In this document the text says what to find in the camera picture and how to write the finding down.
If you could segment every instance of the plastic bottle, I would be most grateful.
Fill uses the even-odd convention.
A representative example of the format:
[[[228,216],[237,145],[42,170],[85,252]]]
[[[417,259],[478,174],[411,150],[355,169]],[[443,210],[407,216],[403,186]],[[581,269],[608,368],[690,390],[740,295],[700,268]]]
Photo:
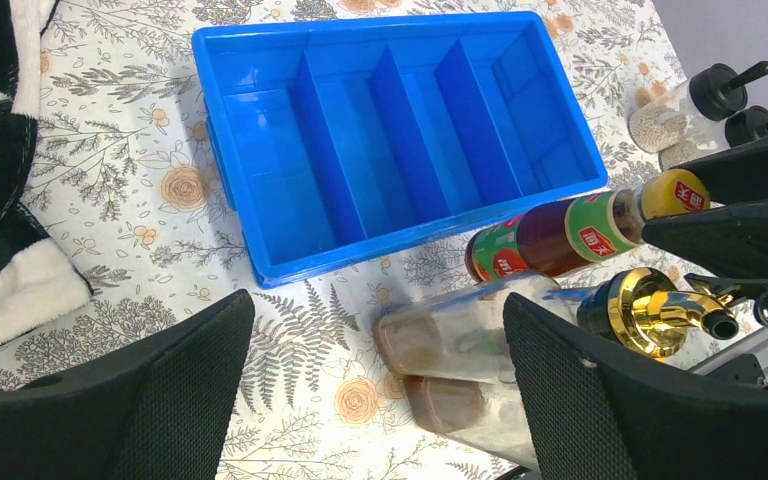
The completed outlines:
[[[525,272],[406,306],[378,319],[372,333],[393,372],[514,383],[502,329],[505,301],[511,293],[541,299],[544,308],[575,323],[582,299],[556,299],[553,290],[560,286],[552,278]]]
[[[634,112],[628,129],[642,150],[657,153],[715,127],[746,108],[746,84],[768,75],[768,62],[741,74],[718,63]]]
[[[637,247],[647,219],[709,206],[699,178],[670,170],[636,189],[559,200],[482,230],[467,244],[465,263],[478,282],[529,269],[556,277]]]
[[[400,308],[379,318],[372,335],[395,373],[513,384],[503,322],[505,302],[513,293],[656,359],[678,352],[692,327],[720,340],[739,331],[724,300],[704,286],[679,291],[666,275],[644,267],[599,286],[574,289],[561,288],[537,271],[522,272]]]
[[[661,152],[661,169],[668,170],[697,158],[754,142],[768,135],[768,110],[753,106],[715,128],[698,132]]]
[[[420,428],[537,470],[537,453],[516,385],[406,377]]]

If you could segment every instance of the gold spout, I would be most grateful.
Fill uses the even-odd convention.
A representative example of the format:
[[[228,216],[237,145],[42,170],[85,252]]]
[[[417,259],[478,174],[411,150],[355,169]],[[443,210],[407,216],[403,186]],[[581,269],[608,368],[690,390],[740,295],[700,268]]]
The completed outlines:
[[[734,315],[716,296],[707,291],[678,291],[666,275],[651,268],[636,268],[614,278],[608,318],[620,343],[656,359],[674,355],[691,327],[719,339],[737,333]]]
[[[705,318],[714,312],[728,312],[728,309],[704,293],[657,291],[635,300],[632,312],[642,330],[696,327],[716,336]]]

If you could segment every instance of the blue bin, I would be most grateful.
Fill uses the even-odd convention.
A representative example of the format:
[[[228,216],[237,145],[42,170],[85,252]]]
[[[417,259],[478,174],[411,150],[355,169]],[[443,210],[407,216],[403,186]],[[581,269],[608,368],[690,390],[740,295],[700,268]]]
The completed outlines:
[[[530,12],[209,27],[193,50],[265,288],[607,183]]]

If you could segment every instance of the table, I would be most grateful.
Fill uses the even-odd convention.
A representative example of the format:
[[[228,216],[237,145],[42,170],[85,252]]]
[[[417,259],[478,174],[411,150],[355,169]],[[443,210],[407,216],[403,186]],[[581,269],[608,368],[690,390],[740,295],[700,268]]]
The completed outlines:
[[[0,347],[16,388],[143,338],[239,289],[258,320],[218,478],[490,479],[502,460],[427,434],[371,341],[374,319],[466,285],[468,235],[261,291],[205,130],[190,35],[205,25],[530,9],[546,23],[611,174],[658,172],[627,114],[684,79],[651,0],[61,0],[43,38],[42,118],[23,201],[98,292]],[[564,279],[589,285],[647,265],[701,270],[644,247]],[[315,318],[315,339],[287,327]],[[756,328],[741,313],[741,336]],[[689,367],[723,343],[694,333]]]

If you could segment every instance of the green label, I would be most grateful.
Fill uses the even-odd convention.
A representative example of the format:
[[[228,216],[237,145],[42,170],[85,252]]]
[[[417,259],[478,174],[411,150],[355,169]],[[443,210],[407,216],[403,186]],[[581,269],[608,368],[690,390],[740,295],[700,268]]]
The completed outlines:
[[[519,254],[516,231],[524,215],[478,232],[472,243],[472,265],[482,281],[528,270]]]
[[[581,258],[599,263],[625,253],[637,244],[620,233],[614,221],[616,192],[575,199],[567,209],[567,240]]]

